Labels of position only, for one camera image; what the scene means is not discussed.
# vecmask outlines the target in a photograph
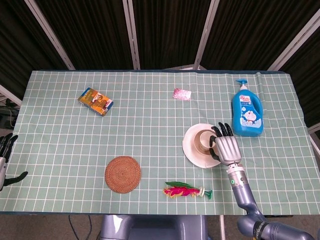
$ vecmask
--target table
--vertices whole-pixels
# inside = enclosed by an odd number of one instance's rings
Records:
[[[237,140],[257,205],[266,215],[320,213],[320,178],[290,75],[212,71],[33,71],[14,132],[0,210],[28,213],[242,215],[226,167],[202,169],[184,156],[182,140],[198,123],[230,123],[231,100],[246,78],[264,107],[264,133]],[[99,90],[114,105],[101,117],[77,98]],[[172,98],[174,88],[191,101]],[[116,156],[134,157],[141,181],[130,193],[104,181]],[[162,193],[166,181],[213,189],[213,199]]]

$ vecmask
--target woven coaster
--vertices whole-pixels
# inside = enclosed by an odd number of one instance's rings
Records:
[[[104,180],[117,193],[131,192],[139,184],[141,169],[139,163],[130,156],[118,156],[105,168]]]

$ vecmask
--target curtain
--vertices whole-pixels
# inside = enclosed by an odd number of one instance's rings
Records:
[[[267,70],[320,8],[320,1],[220,0],[201,65]]]
[[[210,0],[133,0],[141,69],[194,64]]]
[[[320,123],[320,28],[280,70],[291,75],[306,126]]]
[[[133,69],[121,0],[37,0],[77,70]]]
[[[67,67],[23,0],[0,1],[0,84],[22,99],[41,69]]]

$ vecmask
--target detergent bottle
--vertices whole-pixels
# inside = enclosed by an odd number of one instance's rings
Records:
[[[246,79],[236,80],[240,91],[232,99],[232,126],[235,134],[256,137],[264,130],[263,106],[260,99],[245,86]]]

